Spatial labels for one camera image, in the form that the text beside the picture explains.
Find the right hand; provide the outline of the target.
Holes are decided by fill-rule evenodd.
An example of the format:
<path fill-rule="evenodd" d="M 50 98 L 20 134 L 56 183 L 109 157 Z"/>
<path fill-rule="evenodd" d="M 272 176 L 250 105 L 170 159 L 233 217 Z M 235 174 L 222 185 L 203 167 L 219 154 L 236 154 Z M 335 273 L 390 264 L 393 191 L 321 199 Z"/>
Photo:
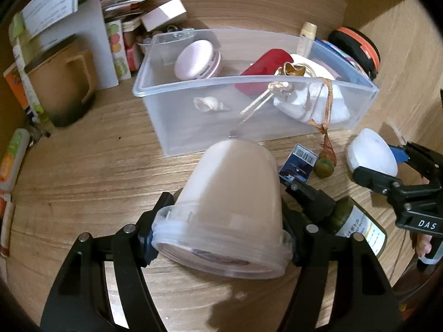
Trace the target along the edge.
<path fill-rule="evenodd" d="M 424 235 L 421 233 L 416 234 L 414 237 L 414 250 L 418 257 L 424 257 L 432 250 L 431 245 L 432 236 Z"/>

